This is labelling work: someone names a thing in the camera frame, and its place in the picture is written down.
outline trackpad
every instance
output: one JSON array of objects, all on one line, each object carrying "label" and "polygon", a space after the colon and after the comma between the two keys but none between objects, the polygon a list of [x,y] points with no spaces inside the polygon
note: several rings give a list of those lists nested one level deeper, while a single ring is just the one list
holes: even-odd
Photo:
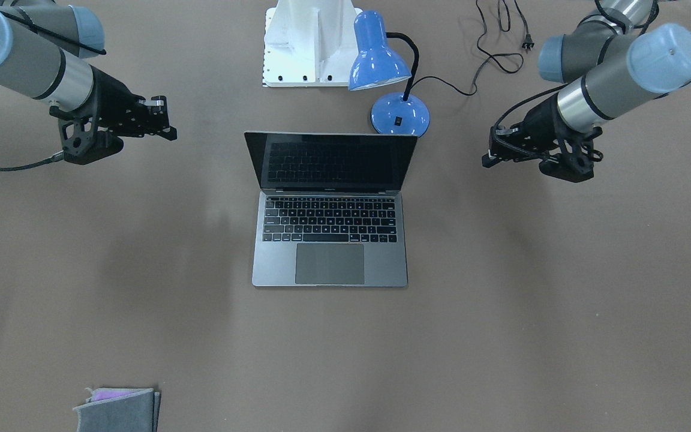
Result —
[{"label": "trackpad", "polygon": [[364,246],[298,243],[295,283],[364,284]]}]

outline lamp neck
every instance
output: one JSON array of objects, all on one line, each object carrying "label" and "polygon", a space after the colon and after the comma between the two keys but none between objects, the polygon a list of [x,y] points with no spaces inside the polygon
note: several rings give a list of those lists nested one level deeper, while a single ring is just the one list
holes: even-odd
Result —
[{"label": "lamp neck", "polygon": [[394,32],[387,32],[386,33],[387,38],[392,38],[392,39],[401,39],[402,41],[407,42],[409,47],[411,47],[412,52],[414,53],[414,61],[412,61],[412,69],[411,69],[411,76],[407,80],[407,87],[404,91],[404,96],[402,96],[401,100],[402,101],[407,101],[409,98],[409,91],[412,89],[412,84],[414,83],[414,76],[417,73],[417,60],[420,58],[420,52],[417,51],[417,45],[414,44],[412,39],[409,38],[408,35],[405,35],[404,33],[394,33]]}]

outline robotic arm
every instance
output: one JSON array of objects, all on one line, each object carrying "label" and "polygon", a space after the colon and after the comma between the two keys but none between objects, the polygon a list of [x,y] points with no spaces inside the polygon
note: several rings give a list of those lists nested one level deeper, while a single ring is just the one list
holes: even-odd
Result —
[{"label": "robotic arm", "polygon": [[[490,130],[483,167],[540,159],[540,172],[580,182],[593,177],[603,155],[593,148],[601,125],[691,82],[691,32],[665,24],[631,35],[656,16],[656,0],[605,0],[571,35],[553,36],[540,53],[540,75],[569,82],[508,110]],[[559,90],[510,128],[500,125],[516,107]]]},{"label": "robotic arm", "polygon": [[103,44],[101,24],[87,8],[0,0],[0,85],[50,106],[62,156],[73,164],[118,153],[120,137],[178,137],[165,96],[134,95],[82,60],[104,54]]}]

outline blue lamp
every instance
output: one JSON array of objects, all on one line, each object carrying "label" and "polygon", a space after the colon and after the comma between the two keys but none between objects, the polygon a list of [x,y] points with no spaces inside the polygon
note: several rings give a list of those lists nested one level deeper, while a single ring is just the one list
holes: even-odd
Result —
[{"label": "blue lamp", "polygon": [[[358,14],[353,27],[359,56],[351,66],[348,90],[363,90],[408,80],[403,93],[388,93],[375,102],[372,106],[372,126],[381,134],[422,136],[428,130],[430,114],[423,101],[409,94],[417,72],[417,46],[403,33],[386,33],[386,24],[378,11]],[[401,39],[411,47],[414,53],[411,71],[389,47],[388,38]]]}]

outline space bar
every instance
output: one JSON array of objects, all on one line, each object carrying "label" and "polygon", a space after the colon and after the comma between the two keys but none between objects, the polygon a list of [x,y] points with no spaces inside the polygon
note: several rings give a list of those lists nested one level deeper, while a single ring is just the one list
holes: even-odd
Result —
[{"label": "space bar", "polygon": [[304,233],[303,241],[348,241],[347,233]]}]

